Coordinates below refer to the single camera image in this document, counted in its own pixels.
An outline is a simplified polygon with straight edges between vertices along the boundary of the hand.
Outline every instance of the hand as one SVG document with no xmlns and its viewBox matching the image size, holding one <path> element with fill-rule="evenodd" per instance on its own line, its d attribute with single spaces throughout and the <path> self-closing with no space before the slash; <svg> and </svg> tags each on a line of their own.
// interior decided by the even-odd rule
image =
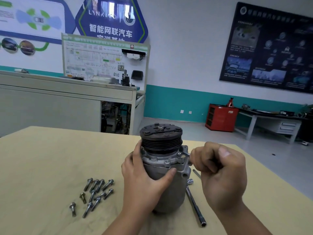
<svg viewBox="0 0 313 235">
<path fill-rule="evenodd" d="M 216 158 L 224 166 L 217 171 L 210 159 Z M 202 189 L 209 206 L 215 213 L 242 205 L 247 186 L 245 156 L 214 142 L 191 151 L 190 161 L 201 171 Z"/>
<path fill-rule="evenodd" d="M 142 162 L 141 140 L 137 143 L 122 164 L 124 177 L 124 203 L 122 212 L 146 217 L 157 205 L 162 193 L 169 187 L 176 173 L 176 168 L 170 169 L 159 180 L 151 179 Z"/>
</svg>

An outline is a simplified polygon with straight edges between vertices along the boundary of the black poster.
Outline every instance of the black poster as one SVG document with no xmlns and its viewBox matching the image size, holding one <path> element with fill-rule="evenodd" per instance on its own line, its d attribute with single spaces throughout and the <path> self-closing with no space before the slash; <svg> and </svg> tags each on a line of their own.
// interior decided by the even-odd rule
<svg viewBox="0 0 313 235">
<path fill-rule="evenodd" d="M 220 80 L 313 93 L 313 19 L 237 3 Z"/>
</svg>

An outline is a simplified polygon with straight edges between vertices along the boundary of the left hand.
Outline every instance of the left hand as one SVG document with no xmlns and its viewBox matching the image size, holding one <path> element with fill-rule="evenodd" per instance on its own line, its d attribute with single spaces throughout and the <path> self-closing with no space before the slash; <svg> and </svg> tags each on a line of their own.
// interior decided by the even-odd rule
<svg viewBox="0 0 313 235">
<path fill-rule="evenodd" d="M 176 168 L 170 169 L 159 180 L 151 179 L 142 162 L 141 140 L 137 143 L 133 152 L 128 154 L 122 164 L 124 177 L 124 202 L 122 213 L 131 216 L 139 214 L 147 216 L 157 205 L 162 193 L 173 181 Z"/>
</svg>

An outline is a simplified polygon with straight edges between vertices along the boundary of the floor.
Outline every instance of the floor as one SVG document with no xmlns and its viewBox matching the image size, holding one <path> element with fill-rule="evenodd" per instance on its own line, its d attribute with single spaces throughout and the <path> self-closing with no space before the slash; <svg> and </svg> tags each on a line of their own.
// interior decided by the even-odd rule
<svg viewBox="0 0 313 235">
<path fill-rule="evenodd" d="M 238 132 L 211 131 L 204 126 L 204 123 L 147 117 L 143 118 L 139 128 L 156 122 L 170 123 L 181 127 L 183 140 L 235 144 L 313 200 L 313 144 L 303 146 L 300 142 L 295 142 L 290 145 L 281 136 L 258 129 L 254 130 L 251 139 L 247 141 L 245 136 Z"/>
</svg>

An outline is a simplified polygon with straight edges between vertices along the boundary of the light wood tabletop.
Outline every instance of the light wood tabletop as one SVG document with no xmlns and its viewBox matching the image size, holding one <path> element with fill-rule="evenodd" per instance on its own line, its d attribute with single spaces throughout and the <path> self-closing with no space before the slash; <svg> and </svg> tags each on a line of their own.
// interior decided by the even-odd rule
<svg viewBox="0 0 313 235">
<path fill-rule="evenodd" d="M 121 164 L 139 136 L 28 127 L 0 138 L 0 233 L 3 235 L 101 235 L 122 209 Z M 204 142 L 186 141 L 189 151 Z M 313 201 L 244 153 L 245 204 L 273 234 L 313 234 Z M 114 194 L 83 219 L 79 198 L 87 179 L 114 179 Z M 200 179 L 191 172 L 191 193 L 207 221 L 201 228 L 185 198 L 174 213 L 151 214 L 140 234 L 226 234 L 206 203 Z M 76 217 L 69 205 L 76 203 Z"/>
</svg>

